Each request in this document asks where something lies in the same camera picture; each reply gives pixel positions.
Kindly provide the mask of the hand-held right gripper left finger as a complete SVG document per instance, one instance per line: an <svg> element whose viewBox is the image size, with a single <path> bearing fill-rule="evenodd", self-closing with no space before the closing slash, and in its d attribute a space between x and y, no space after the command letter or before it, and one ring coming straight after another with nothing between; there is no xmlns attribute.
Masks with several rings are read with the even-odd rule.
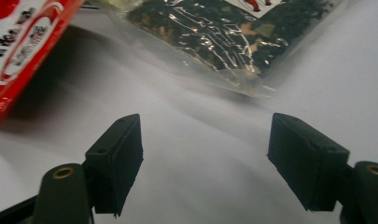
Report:
<svg viewBox="0 0 378 224"><path fill-rule="evenodd" d="M85 158L95 212L120 216L144 159L140 116L117 119L85 153Z"/></svg>

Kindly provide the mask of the clear bag of dark seaweed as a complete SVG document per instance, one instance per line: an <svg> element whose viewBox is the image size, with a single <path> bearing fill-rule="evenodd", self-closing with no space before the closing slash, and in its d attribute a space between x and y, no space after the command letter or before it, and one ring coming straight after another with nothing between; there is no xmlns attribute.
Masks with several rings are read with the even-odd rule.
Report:
<svg viewBox="0 0 378 224"><path fill-rule="evenodd" d="M141 60L183 79L268 97L268 76L346 0L89 2Z"/></svg>

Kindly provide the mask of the white paper sheet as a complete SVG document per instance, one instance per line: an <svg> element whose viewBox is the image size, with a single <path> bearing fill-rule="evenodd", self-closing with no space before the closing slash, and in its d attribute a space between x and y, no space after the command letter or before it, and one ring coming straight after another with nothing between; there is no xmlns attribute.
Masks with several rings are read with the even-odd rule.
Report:
<svg viewBox="0 0 378 224"><path fill-rule="evenodd" d="M0 125L0 211L85 152L118 118L141 117L144 160L121 217L96 224L338 224L312 213L267 159L286 113L378 162L378 0L351 0L250 98L140 60L101 11L80 10Z"/></svg>

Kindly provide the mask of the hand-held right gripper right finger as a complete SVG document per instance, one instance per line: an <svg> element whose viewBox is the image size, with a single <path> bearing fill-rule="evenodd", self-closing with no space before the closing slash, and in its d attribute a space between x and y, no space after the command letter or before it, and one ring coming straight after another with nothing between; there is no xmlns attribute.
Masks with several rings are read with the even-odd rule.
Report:
<svg viewBox="0 0 378 224"><path fill-rule="evenodd" d="M275 113L267 157L306 210L334 209L347 149L301 119Z"/></svg>

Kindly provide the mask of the red snack packet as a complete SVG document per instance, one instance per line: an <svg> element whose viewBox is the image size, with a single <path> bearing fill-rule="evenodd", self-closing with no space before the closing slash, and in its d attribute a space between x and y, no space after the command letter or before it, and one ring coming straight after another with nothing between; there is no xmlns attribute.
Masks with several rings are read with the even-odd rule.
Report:
<svg viewBox="0 0 378 224"><path fill-rule="evenodd" d="M0 123L85 0L0 0Z"/></svg>

